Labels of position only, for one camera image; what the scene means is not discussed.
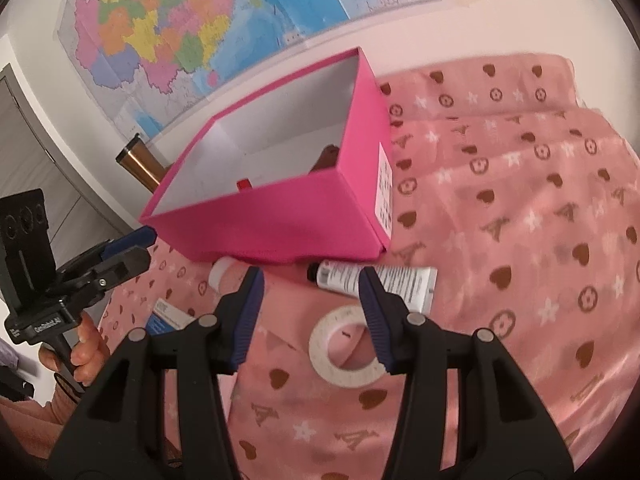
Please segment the person's left hand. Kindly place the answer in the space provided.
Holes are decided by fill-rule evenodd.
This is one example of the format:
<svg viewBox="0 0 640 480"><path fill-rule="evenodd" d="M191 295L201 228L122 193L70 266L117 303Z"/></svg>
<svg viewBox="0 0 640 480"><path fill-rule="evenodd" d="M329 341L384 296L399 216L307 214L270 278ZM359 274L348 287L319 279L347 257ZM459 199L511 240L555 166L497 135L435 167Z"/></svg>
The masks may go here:
<svg viewBox="0 0 640 480"><path fill-rule="evenodd" d="M98 376L111 352L88 313L81 313L81 322L76 327L76 333L78 343L70 352L70 362L75 367L73 378L78 384L88 387ZM55 373L62 372L64 362L58 352L41 346L38 350L38 359L48 370Z"/></svg>

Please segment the left forearm pink sleeve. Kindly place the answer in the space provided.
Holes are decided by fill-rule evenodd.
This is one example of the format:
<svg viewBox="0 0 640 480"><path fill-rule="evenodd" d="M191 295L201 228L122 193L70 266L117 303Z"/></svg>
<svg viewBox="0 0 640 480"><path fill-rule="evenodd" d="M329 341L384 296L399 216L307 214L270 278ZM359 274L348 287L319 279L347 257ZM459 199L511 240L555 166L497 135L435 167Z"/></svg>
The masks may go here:
<svg viewBox="0 0 640 480"><path fill-rule="evenodd" d="M60 386L55 387L52 399L43 405L2 396L1 415L26 453L45 463L79 400L79 396Z"/></svg>

